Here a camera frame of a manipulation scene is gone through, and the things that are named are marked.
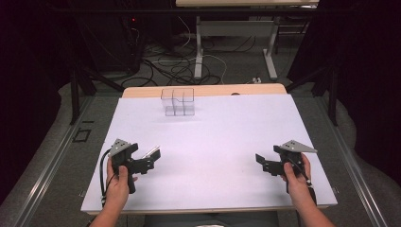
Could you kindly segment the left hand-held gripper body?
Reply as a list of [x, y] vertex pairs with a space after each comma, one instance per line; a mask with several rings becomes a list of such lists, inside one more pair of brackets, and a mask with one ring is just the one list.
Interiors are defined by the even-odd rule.
[[131, 155], [138, 150], [138, 144], [130, 144], [121, 139], [116, 139], [110, 149], [110, 157], [112, 158], [112, 166], [114, 174], [118, 174], [119, 167], [125, 166], [131, 175], [128, 178], [128, 186], [130, 193], [136, 191], [133, 174], [147, 174], [149, 170], [154, 168], [154, 163], [151, 163], [147, 158], [134, 160]]

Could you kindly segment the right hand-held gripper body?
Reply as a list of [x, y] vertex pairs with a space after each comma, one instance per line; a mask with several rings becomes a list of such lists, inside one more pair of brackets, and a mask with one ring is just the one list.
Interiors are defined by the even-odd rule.
[[294, 174], [305, 174], [305, 163], [302, 154], [317, 153], [318, 151], [312, 147], [304, 145], [295, 140], [290, 140], [281, 146], [274, 145], [273, 151], [279, 154], [280, 161], [270, 161], [262, 158], [262, 169], [269, 172], [272, 176], [284, 175], [284, 163], [290, 163]]

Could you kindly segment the silver pen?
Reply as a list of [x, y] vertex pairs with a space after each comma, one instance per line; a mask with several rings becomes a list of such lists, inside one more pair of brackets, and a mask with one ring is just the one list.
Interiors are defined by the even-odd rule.
[[152, 148], [142, 158], [147, 158], [147, 157], [151, 156], [154, 152], [156, 152], [159, 149], [160, 149], [160, 146], [156, 146], [156, 147]]

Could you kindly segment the clear plastic organizer box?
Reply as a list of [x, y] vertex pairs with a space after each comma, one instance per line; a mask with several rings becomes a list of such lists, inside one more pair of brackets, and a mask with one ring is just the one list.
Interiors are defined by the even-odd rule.
[[192, 88], [163, 89], [161, 101], [166, 116], [195, 114], [195, 96]]

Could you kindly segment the person's right hand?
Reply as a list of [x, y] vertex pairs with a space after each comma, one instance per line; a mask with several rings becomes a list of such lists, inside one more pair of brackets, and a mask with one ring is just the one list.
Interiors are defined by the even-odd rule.
[[310, 163], [304, 154], [302, 154], [302, 158], [304, 161], [306, 178], [303, 175], [296, 176], [293, 172], [291, 164], [284, 163], [285, 175], [282, 177], [282, 179], [288, 183], [288, 192], [291, 200], [292, 198], [300, 199], [302, 196], [307, 196], [308, 198], [312, 199], [306, 183], [311, 179]]

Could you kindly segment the person's left hand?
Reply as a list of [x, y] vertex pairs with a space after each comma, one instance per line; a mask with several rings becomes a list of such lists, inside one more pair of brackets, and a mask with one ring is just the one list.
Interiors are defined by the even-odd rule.
[[120, 166], [117, 175], [114, 175], [112, 160], [107, 163], [107, 192], [106, 206], [122, 209], [129, 197], [128, 178], [131, 176], [125, 166]]

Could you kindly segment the person's grey trousers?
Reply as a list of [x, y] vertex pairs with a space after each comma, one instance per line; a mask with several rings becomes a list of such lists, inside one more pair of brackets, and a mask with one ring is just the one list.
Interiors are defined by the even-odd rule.
[[144, 227], [279, 227], [276, 212], [146, 215]]

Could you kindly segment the black metal stand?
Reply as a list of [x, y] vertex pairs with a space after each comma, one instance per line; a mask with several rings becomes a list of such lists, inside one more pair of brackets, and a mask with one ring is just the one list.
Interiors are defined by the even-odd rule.
[[286, 91], [291, 92], [295, 88], [305, 83], [317, 79], [318, 81], [312, 88], [313, 96], [322, 96], [325, 91], [328, 95], [327, 115], [334, 126], [338, 126], [337, 122], [337, 97], [339, 82], [339, 67], [335, 64], [327, 64], [313, 71], [311, 74], [301, 77], [299, 80], [292, 82], [286, 86]]
[[103, 84], [115, 89], [117, 92], [123, 92], [125, 90], [123, 86], [107, 79], [79, 61], [75, 61], [70, 70], [72, 101], [71, 125], [74, 125], [80, 116], [79, 91], [82, 91], [87, 96], [94, 96], [96, 94], [96, 87], [93, 84], [93, 79], [99, 80]]

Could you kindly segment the dark computer tower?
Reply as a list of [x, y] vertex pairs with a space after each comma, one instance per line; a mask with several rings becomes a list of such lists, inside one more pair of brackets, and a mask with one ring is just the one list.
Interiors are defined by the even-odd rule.
[[140, 66], [137, 42], [128, 35], [120, 18], [96, 16], [89, 24], [93, 36], [93, 57], [101, 72], [135, 74]]

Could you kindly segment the dark curtain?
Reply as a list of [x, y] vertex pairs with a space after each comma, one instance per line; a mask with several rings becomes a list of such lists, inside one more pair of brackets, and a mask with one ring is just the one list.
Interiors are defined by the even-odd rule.
[[55, 121], [68, 82], [40, 0], [0, 0], [0, 205]]
[[326, 13], [311, 20], [288, 79], [338, 57], [338, 100], [357, 127], [355, 151], [401, 186], [401, 0], [320, 0], [318, 9]]

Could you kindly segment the white-framed desk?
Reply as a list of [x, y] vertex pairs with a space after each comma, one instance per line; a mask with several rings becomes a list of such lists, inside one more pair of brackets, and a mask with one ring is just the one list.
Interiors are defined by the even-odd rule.
[[[176, 0], [176, 6], [184, 9], [315, 9], [320, 0]], [[196, 17], [197, 56], [194, 78], [202, 77], [202, 61], [205, 55], [201, 46], [203, 37], [251, 36], [267, 37], [268, 46], [263, 50], [270, 79], [277, 80], [272, 60], [275, 40], [278, 36], [281, 16], [271, 16], [266, 21], [216, 19], [202, 20]]]

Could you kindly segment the black floor socket frame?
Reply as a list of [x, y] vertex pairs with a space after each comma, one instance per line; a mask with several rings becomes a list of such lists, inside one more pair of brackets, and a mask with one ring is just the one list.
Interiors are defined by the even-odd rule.
[[91, 130], [79, 128], [73, 136], [73, 143], [85, 143], [91, 134]]

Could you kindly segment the aluminium floor rail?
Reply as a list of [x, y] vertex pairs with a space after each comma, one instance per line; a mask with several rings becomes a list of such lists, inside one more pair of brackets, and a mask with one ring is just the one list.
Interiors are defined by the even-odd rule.
[[346, 142], [342, 137], [339, 128], [335, 126], [332, 123], [332, 120], [329, 118], [327, 113], [327, 104], [322, 97], [316, 97], [315, 100], [317, 105], [319, 106], [320, 111], [324, 114], [324, 121], [326, 125], [333, 133], [336, 143], [340, 148], [340, 157], [345, 165], [348, 175], [351, 178], [353, 186], [357, 191], [359, 200], [361, 201], [370, 222], [372, 223], [373, 227], [389, 227], [387, 221], [384, 219], [380, 209], [375, 202], [375, 199], [368, 184], [366, 184], [364, 180], [362, 171], [357, 164], [357, 160], [355, 159], [349, 147], [346, 145]]
[[[97, 98], [87, 96], [70, 124], [70, 101], [61, 103], [56, 121], [5, 203], [0, 227], [85, 227], [93, 218], [81, 210], [104, 135], [95, 113]], [[85, 143], [73, 143], [79, 128], [91, 130]]]

